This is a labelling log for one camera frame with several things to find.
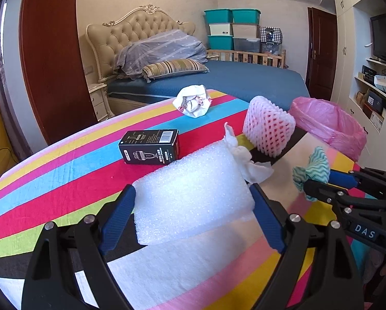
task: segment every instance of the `green cloth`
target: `green cloth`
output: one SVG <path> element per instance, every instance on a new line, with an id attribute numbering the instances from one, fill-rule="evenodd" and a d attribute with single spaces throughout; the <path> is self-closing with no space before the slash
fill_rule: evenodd
<path id="1" fill-rule="evenodd" d="M 314 180 L 321 183 L 328 183 L 331 168 L 329 166 L 328 158 L 322 147 L 316 147 L 312 155 L 309 156 L 309 163 L 306 168 L 296 166 L 293 168 L 293 183 L 299 190 L 303 191 L 303 184 L 308 180 Z M 315 202 L 316 198 L 306 196 L 306 199 Z"/>

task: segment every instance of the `teal storage box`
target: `teal storage box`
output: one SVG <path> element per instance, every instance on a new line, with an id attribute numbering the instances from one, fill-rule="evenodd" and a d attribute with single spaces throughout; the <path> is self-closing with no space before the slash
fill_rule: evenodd
<path id="1" fill-rule="evenodd" d="M 233 50 L 233 36 L 208 36 L 209 46 L 213 50 Z"/>
<path id="2" fill-rule="evenodd" d="M 206 21 L 212 23 L 233 23 L 233 13 L 230 9 L 205 10 Z"/>
<path id="3" fill-rule="evenodd" d="M 260 10 L 258 9 L 232 9 L 235 23 L 259 24 Z"/>

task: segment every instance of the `checkered bag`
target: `checkered bag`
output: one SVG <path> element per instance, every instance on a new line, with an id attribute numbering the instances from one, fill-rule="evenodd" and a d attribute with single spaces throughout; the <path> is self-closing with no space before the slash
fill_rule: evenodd
<path id="1" fill-rule="evenodd" d="M 260 41 L 282 44 L 283 36 L 280 28 L 260 27 Z"/>

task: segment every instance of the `colorful striped tablecloth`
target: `colorful striped tablecloth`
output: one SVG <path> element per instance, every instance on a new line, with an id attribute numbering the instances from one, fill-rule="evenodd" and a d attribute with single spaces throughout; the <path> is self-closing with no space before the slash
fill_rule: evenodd
<path id="1" fill-rule="evenodd" d="M 126 184 L 159 166 L 127 165 L 117 144 L 129 129 L 178 129 L 181 157 L 223 138 L 228 122 L 242 145 L 248 103 L 210 90 L 208 113 L 193 119 L 180 114 L 172 99 L 149 105 L 99 123 L 33 155 L 0 179 L 0 288 L 20 309 L 23 278 L 30 252 L 43 225 L 59 226 L 97 214 L 116 199 Z M 311 203 L 292 183 L 293 166 L 306 166 L 313 149 L 324 147 L 332 168 L 348 171 L 351 160 L 304 135 L 273 167 L 274 175 L 262 184 L 269 198 L 282 202 L 290 213 L 309 222 L 334 219 L 330 206 Z M 359 243 L 352 243 L 357 260 Z M 308 251 L 300 280 L 291 299 L 297 303 L 309 275 L 313 251 Z M 131 218 L 117 248 L 106 256 L 116 281 L 135 309 L 248 310 L 266 286 L 279 255 L 272 250 L 255 218 L 237 220 L 204 234 L 156 246 L 137 243 Z M 74 263 L 84 300 L 97 305 L 81 270 Z"/>

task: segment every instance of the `tufted headboard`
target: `tufted headboard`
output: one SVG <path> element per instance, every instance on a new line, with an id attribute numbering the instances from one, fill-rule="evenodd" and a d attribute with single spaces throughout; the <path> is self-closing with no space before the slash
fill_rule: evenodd
<path id="1" fill-rule="evenodd" d="M 176 22 L 152 4 L 140 6 L 118 21 L 89 24 L 86 38 L 95 55 L 99 82 L 113 76 L 114 60 L 121 49 L 132 42 L 173 29 L 180 29 L 188 35 L 193 35 L 196 26 L 192 22 Z"/>

